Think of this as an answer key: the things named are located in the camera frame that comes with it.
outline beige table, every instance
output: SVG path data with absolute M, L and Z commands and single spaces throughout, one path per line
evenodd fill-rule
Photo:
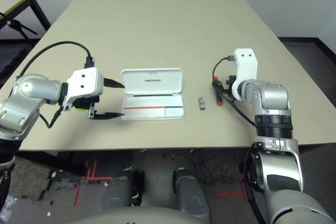
M 15 18 L 24 9 L 31 7 L 38 20 L 41 22 L 45 30 L 48 30 L 51 24 L 38 5 L 36 0 L 0 0 L 0 12 L 10 18 Z M 6 25 L 6 20 L 0 15 L 0 29 Z
M 299 62 L 245 0 L 74 0 L 1 90 L 7 97 L 15 76 L 37 51 L 73 40 L 87 46 L 103 75 L 121 81 L 129 68 L 184 71 L 185 117 L 171 121 L 87 119 L 87 112 L 63 112 L 52 129 L 38 120 L 21 150 L 112 150 L 163 147 L 249 146 L 255 129 L 225 103 L 218 107 L 211 87 L 217 61 L 236 48 L 252 48 L 258 79 L 289 91 L 294 136 L 300 144 L 335 142 L 336 110 Z M 59 46 L 41 56 L 27 73 L 66 81 L 83 67 L 85 52 Z M 235 74 L 233 62 L 217 69 L 220 80 Z M 98 112 L 119 112 L 124 91 L 105 88 Z M 206 110 L 198 109 L 199 97 Z M 251 119 L 250 104 L 240 106 Z M 58 108 L 45 105 L 49 120 Z

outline case lid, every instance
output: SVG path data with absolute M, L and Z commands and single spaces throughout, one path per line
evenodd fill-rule
M 179 68 L 124 69 L 126 94 L 173 94 L 182 90 L 182 70 Z

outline wire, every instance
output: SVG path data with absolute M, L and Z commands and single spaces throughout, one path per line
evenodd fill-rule
M 60 106 L 59 109 L 54 114 L 54 117 L 51 119 L 50 124 L 48 123 L 47 119 L 43 115 L 40 114 L 39 116 L 44 121 L 44 123 L 46 124 L 47 128 L 50 129 L 54 125 L 54 123 L 56 122 L 56 120 L 58 119 L 58 117 L 61 115 L 62 111 L 63 111 L 63 106 Z
M 212 71 L 212 80 L 213 82 L 215 81 L 215 70 L 217 68 L 217 66 L 223 61 L 223 60 L 229 60 L 229 61 L 233 61 L 234 60 L 234 57 L 233 56 L 228 56 L 228 57 L 224 57 L 223 59 L 221 59 L 214 67 L 213 71 Z M 237 111 L 237 113 L 239 115 L 241 115 L 247 122 L 249 122 L 251 125 L 255 126 L 255 123 L 250 120 L 247 115 L 244 114 L 243 111 L 241 111 L 237 105 L 235 104 L 235 101 L 236 99 L 233 98 L 232 100 L 230 100 L 228 97 L 226 97 L 223 92 L 217 87 L 217 86 L 214 86 L 214 88 L 218 91 L 218 93 Z M 251 184 L 248 183 L 248 167 L 249 167 L 249 164 L 248 164 L 248 161 L 250 159 L 250 156 L 252 154 L 254 150 L 254 144 L 248 149 L 247 151 L 247 154 L 245 156 L 245 160 L 244 160 L 244 185 L 245 185 L 245 189 L 246 189 L 246 195 L 247 195 L 247 199 L 248 199 L 248 202 L 251 206 L 251 209 L 256 217 L 256 219 L 258 220 L 258 222 L 260 224 L 266 224 L 264 218 L 263 218 L 263 215 L 261 214 L 260 210 L 259 210 L 259 207 L 257 205 L 257 202 L 256 202 L 256 198 L 254 196 L 254 193 L 253 193 L 253 188 L 251 186 Z
M 52 47 L 56 47 L 56 46 L 59 46 L 59 45 L 63 45 L 63 44 L 72 44 L 72 45 L 76 45 L 76 46 L 79 46 L 80 48 L 84 49 L 87 53 L 87 57 L 86 57 L 86 61 L 87 62 L 93 62 L 93 58 L 91 56 L 91 53 L 90 51 L 85 47 L 83 46 L 82 44 L 78 43 L 78 42 L 74 42 L 74 41 L 60 41 L 60 42 L 56 42 L 56 43 L 53 43 L 47 47 L 45 47 L 44 49 L 42 49 L 40 52 L 38 52 L 37 54 L 35 54 L 31 59 L 30 61 L 24 66 L 24 68 L 22 69 L 21 73 L 16 77 L 16 79 L 20 78 L 21 76 L 24 75 L 24 73 L 27 71 L 27 69 L 29 68 L 29 66 L 34 62 L 34 60 L 36 60 L 41 54 L 43 54 L 45 51 L 49 50 L 50 48 Z M 48 123 L 47 119 L 42 115 L 40 114 L 39 117 L 43 120 L 43 122 L 46 124 L 47 128 L 51 128 L 54 123 L 56 122 L 56 120 L 58 119 L 58 117 L 61 115 L 61 112 L 63 110 L 63 107 L 60 106 L 59 109 L 56 111 L 56 113 L 54 114 L 54 117 L 52 118 L 50 124 Z
M 218 65 L 223 61 L 223 60 L 229 60 L 229 61 L 233 61 L 234 57 L 233 56 L 228 56 L 228 57 L 224 57 L 223 59 L 221 59 L 214 67 L 214 69 L 212 70 L 212 81 L 215 81 L 215 71 L 216 68 L 218 67 Z M 216 86 L 214 86 L 215 89 L 217 89 L 218 93 L 220 94 L 220 96 L 222 96 L 236 111 L 239 115 L 241 115 L 247 122 L 249 122 L 251 125 L 255 126 L 254 122 L 252 120 L 250 120 L 247 115 L 244 114 L 243 111 L 241 111 L 237 105 L 235 104 L 236 99 L 233 98 L 232 100 L 230 100 L 229 98 L 227 98 L 223 92 Z
M 60 41 L 60 42 L 56 42 L 54 44 L 51 44 L 47 47 L 45 47 L 44 49 L 42 49 L 40 52 L 38 52 L 37 54 L 35 54 L 31 59 L 30 61 L 24 66 L 23 70 L 21 71 L 21 73 L 17 76 L 17 78 L 20 78 L 21 76 L 24 75 L 24 73 L 27 71 L 27 69 L 29 68 L 29 66 L 34 62 L 34 60 L 36 60 L 41 54 L 43 54 L 45 51 L 49 50 L 50 48 L 52 47 L 56 47 L 56 46 L 59 46 L 59 45 L 63 45 L 63 44 L 73 44 L 73 45 L 76 45 L 76 46 L 79 46 L 81 47 L 82 49 L 84 49 L 86 51 L 86 53 L 88 54 L 87 56 L 87 59 L 92 59 L 91 57 L 91 54 L 90 54 L 90 51 L 85 47 L 83 46 L 82 44 L 78 43 L 78 42 L 74 42 L 74 41 Z
M 252 209 L 256 219 L 258 220 L 258 222 L 260 224 L 266 224 L 266 222 L 263 218 L 263 215 L 261 214 L 261 212 L 259 210 L 259 207 L 257 205 L 252 186 L 251 186 L 250 183 L 248 183 L 248 172 L 247 172 L 247 170 L 249 168 L 248 161 L 251 157 L 253 149 L 254 149 L 254 144 L 251 145 L 251 147 L 248 149 L 248 151 L 246 153 L 246 156 L 245 156 L 245 160 L 244 160 L 244 185 L 245 185 L 245 190 L 246 190 L 246 195 L 247 195 L 248 202 L 251 206 L 251 209 Z

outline white case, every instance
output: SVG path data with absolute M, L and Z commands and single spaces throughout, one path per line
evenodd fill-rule
M 131 120 L 168 120 L 184 116 L 182 70 L 179 68 L 125 69 L 122 118 Z

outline red floor marking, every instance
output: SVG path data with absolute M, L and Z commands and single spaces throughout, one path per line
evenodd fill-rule
M 79 196 L 79 191 L 80 191 L 80 184 L 78 184 L 78 187 L 77 187 L 77 192 L 76 192 L 76 197 L 75 197 L 74 207 L 77 205 L 78 196 Z
M 87 180 L 112 180 L 113 177 L 89 177 Z
M 97 163 L 98 163 L 97 160 L 95 160 L 94 165 L 93 165 L 93 170 L 92 170 L 92 177 L 90 176 L 91 175 L 91 168 L 88 169 L 88 172 L 86 174 L 86 180 L 112 180 L 113 177 L 95 177 L 94 176 L 96 174 L 96 170 L 97 170 Z M 88 166 L 89 166 L 89 161 L 86 160 L 85 167 L 87 168 Z M 74 207 L 77 205 L 79 192 L 80 192 L 80 183 L 78 184 L 78 187 L 77 187 Z
M 247 197 L 246 192 L 244 190 L 243 182 L 240 182 L 240 188 L 242 191 L 238 193 L 213 193 L 212 195 L 215 197 L 243 196 L 244 202 L 247 203 Z
M 92 171 L 92 177 L 96 174 L 96 168 L 97 168 L 97 160 L 94 161 L 93 171 Z
M 246 192 L 244 190 L 244 183 L 242 181 L 239 182 L 240 183 L 240 188 L 241 188 L 241 192 L 243 193 L 243 197 L 244 197 L 244 202 L 247 203 L 247 197 L 246 197 Z
M 90 174 L 91 174 L 91 168 L 88 169 L 88 173 L 86 175 L 86 179 L 88 179 L 90 177 Z

